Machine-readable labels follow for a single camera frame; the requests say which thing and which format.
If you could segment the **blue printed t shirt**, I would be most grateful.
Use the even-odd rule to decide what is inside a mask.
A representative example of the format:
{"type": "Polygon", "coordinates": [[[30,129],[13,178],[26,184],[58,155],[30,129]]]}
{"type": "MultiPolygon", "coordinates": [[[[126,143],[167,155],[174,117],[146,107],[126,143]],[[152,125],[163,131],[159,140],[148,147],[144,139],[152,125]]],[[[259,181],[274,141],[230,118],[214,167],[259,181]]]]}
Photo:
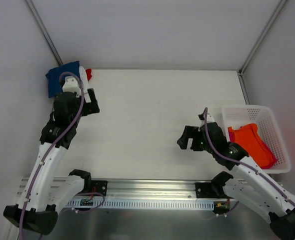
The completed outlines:
{"type": "Polygon", "coordinates": [[[80,62],[73,61],[61,66],[52,68],[45,75],[47,79],[48,98],[54,98],[56,94],[63,92],[60,75],[64,72],[71,72],[80,79],[80,62]]]}

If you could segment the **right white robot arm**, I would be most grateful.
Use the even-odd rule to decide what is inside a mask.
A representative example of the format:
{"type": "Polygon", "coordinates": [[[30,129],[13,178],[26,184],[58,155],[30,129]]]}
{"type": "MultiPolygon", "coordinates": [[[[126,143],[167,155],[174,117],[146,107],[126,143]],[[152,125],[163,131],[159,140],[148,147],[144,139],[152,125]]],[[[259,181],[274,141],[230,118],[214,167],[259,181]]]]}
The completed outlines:
{"type": "Polygon", "coordinates": [[[227,170],[211,180],[217,198],[231,197],[260,215],[281,240],[295,239],[295,195],[267,173],[237,143],[227,141],[216,122],[201,127],[185,126],[177,144],[191,150],[206,151],[227,170]]]}

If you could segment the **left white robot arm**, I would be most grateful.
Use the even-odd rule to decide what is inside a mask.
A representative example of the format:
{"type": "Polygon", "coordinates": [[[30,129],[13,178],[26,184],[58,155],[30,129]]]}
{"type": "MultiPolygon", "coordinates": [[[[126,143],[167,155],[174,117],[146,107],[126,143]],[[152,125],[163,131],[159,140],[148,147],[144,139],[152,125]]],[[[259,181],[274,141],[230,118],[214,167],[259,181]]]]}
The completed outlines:
{"type": "Polygon", "coordinates": [[[100,112],[95,92],[89,88],[85,95],[58,93],[53,102],[49,120],[41,131],[40,145],[35,165],[18,201],[7,205],[4,217],[19,228],[19,235],[28,230],[40,235],[49,235],[58,220],[59,213],[77,194],[87,195],[92,191],[91,174],[84,170],[72,170],[65,183],[51,192],[56,171],[77,134],[81,117],[100,112]]]}

